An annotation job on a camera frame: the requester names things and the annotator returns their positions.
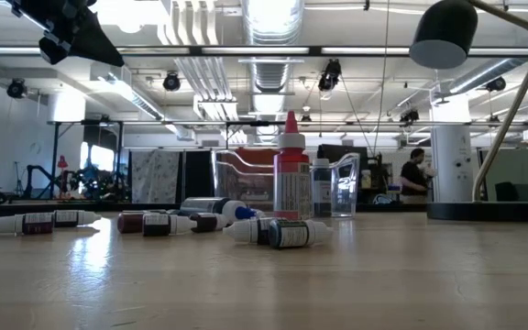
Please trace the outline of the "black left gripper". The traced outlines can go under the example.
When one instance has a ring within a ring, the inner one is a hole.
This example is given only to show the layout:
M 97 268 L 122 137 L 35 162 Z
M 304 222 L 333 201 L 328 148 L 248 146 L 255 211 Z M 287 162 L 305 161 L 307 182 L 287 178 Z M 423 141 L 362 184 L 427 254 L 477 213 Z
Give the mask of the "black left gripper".
M 49 64 L 57 64 L 69 54 L 116 67 L 125 64 L 101 28 L 97 14 L 89 9 L 95 0 L 5 1 L 16 17 L 26 17 L 43 29 L 38 46 Z

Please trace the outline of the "small dark food coloring bottle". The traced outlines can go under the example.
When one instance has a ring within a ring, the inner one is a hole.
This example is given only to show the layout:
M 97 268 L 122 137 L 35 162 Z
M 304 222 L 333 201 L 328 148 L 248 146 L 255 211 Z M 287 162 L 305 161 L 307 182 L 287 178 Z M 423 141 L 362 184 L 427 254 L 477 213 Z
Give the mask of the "small dark food coloring bottle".
M 224 228 L 223 233 L 232 237 L 236 243 L 267 246 L 270 243 L 269 228 L 271 221 L 271 217 L 237 221 Z
M 57 210 L 52 216 L 55 228 L 88 226 L 101 218 L 99 214 L 84 210 Z

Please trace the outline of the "small maroon food coloring bottle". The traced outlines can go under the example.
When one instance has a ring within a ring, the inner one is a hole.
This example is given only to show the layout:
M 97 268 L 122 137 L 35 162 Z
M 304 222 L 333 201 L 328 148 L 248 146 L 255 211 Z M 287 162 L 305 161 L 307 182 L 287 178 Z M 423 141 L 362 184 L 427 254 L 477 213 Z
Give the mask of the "small maroon food coloring bottle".
M 117 217 L 120 234 L 136 234 L 143 231 L 143 212 L 122 212 Z
M 0 217 L 0 233 L 41 235 L 53 232 L 53 213 L 28 213 Z

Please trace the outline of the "small olive food coloring bottle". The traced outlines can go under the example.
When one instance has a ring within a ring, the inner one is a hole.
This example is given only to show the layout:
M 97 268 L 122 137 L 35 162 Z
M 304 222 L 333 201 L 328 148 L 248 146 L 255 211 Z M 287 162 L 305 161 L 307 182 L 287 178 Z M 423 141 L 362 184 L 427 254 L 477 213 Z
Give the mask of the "small olive food coloring bottle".
M 197 223 L 189 217 L 147 213 L 143 215 L 142 233 L 144 237 L 166 237 L 191 232 Z

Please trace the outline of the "large blue food coloring bottle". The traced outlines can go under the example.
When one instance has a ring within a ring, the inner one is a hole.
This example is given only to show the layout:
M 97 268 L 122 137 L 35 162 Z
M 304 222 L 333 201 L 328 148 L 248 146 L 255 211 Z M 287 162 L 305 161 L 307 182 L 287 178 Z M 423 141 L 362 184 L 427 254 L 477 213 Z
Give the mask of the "large blue food coloring bottle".
M 223 215 L 230 223 L 257 216 L 257 211 L 245 203 L 228 197 L 192 197 L 181 203 L 180 210 L 187 214 L 211 213 Z

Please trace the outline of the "clear plastic bin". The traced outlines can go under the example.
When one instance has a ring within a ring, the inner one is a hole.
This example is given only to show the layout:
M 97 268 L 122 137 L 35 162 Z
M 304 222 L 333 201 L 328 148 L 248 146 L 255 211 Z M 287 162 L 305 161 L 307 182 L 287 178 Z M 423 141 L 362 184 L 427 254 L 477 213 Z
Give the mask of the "clear plastic bin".
M 274 149 L 222 149 L 211 154 L 214 193 L 273 211 Z M 358 199 L 359 155 L 347 153 L 329 164 L 333 217 L 351 217 Z

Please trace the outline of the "large red food coloring bottle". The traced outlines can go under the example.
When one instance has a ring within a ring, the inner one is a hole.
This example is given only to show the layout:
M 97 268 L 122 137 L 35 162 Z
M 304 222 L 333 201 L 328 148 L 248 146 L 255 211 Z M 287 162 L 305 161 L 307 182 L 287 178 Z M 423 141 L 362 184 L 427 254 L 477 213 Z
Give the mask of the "large red food coloring bottle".
M 312 212 L 310 160 L 293 111 L 288 112 L 284 128 L 273 159 L 273 211 L 277 217 L 307 220 Z

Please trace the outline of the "small green food coloring bottle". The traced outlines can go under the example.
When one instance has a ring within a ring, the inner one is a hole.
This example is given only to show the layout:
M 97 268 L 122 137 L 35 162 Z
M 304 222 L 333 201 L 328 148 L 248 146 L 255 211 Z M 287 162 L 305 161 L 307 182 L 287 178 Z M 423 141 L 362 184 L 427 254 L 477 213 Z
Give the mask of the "small green food coloring bottle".
M 275 219 L 269 223 L 269 245 L 276 249 L 306 248 L 324 244 L 332 235 L 332 227 L 313 220 Z

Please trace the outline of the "white patterned panel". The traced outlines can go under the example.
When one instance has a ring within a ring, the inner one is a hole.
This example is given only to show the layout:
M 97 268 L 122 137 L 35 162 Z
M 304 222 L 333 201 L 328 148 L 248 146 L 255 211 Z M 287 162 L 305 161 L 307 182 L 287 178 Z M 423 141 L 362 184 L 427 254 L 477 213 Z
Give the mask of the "white patterned panel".
M 134 204 L 174 204 L 180 154 L 153 149 L 131 153 L 131 190 Z

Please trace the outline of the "black background screen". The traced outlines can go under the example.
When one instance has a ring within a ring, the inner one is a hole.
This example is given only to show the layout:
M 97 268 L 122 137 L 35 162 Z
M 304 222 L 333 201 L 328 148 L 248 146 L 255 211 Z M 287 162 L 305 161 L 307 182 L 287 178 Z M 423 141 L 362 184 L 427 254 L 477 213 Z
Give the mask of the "black background screen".
M 346 154 L 355 153 L 359 155 L 358 178 L 361 179 L 362 171 L 366 170 L 368 165 L 368 149 L 366 147 L 352 147 L 342 145 L 321 145 L 324 155 L 330 163 L 339 162 Z

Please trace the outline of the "person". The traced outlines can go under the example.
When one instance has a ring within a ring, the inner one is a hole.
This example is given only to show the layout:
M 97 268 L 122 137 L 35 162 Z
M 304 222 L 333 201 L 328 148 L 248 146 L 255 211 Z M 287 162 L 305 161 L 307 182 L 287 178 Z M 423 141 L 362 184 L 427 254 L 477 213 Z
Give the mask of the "person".
M 432 170 L 421 168 L 425 152 L 415 148 L 410 159 L 401 168 L 401 201 L 404 204 L 426 204 L 430 183 L 435 176 Z

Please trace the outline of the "horizontal background metal rail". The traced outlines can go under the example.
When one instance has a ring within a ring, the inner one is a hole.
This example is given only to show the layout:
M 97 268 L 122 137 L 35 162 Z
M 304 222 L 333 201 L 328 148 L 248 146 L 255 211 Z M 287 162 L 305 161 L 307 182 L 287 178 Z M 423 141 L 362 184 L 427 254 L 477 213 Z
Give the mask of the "horizontal background metal rail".
M 123 124 L 124 126 L 188 126 L 188 127 L 231 127 L 231 126 L 248 126 L 248 127 L 270 127 L 270 126 L 284 126 L 284 121 L 100 121 L 100 120 L 82 120 L 82 121 L 64 121 L 55 122 L 49 121 L 49 125 L 86 125 L 86 126 L 103 126 L 113 124 Z M 298 126 L 303 127 L 434 127 L 434 126 L 462 126 L 462 127 L 500 127 L 503 122 L 486 122 L 486 121 L 471 121 L 471 122 L 437 122 L 437 121 L 414 121 L 414 122 L 389 122 L 389 121 L 312 121 L 301 122 L 298 121 Z M 528 127 L 528 121 L 511 122 L 509 127 Z

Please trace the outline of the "black table edge rail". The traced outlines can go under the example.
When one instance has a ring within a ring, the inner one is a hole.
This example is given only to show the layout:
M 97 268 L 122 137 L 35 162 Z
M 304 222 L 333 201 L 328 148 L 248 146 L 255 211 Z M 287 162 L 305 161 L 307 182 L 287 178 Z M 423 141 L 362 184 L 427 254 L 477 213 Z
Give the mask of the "black table edge rail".
M 26 203 L 0 204 L 0 216 L 55 210 L 84 210 L 113 213 L 124 210 L 177 209 L 177 204 L 130 203 Z M 528 202 L 428 203 L 428 204 L 363 204 L 361 213 L 425 213 L 434 220 L 478 222 L 528 222 Z

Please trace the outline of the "silver ceiling duct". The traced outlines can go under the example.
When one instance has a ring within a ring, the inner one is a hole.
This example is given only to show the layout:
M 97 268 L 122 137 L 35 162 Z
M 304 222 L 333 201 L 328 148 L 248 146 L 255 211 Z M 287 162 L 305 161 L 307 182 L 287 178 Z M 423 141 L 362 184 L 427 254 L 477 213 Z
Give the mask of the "silver ceiling duct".
M 243 25 L 250 46 L 289 46 L 298 43 L 304 0 L 242 0 Z M 251 109 L 261 121 L 286 117 L 284 103 L 292 64 L 286 58 L 253 58 L 248 65 Z

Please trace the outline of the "black overhead frame bar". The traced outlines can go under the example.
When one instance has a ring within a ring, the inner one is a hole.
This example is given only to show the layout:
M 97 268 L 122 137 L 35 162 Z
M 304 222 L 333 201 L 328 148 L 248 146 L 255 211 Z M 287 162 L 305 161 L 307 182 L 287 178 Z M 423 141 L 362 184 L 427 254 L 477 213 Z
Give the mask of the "black overhead frame bar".
M 123 57 L 158 57 L 158 56 L 232 56 L 232 57 L 409 57 L 409 47 L 322 47 L 322 46 L 127 46 L 118 47 Z M 40 55 L 39 47 L 1 46 L 0 56 L 31 57 Z M 470 50 L 473 58 L 528 58 L 526 48 L 482 47 Z

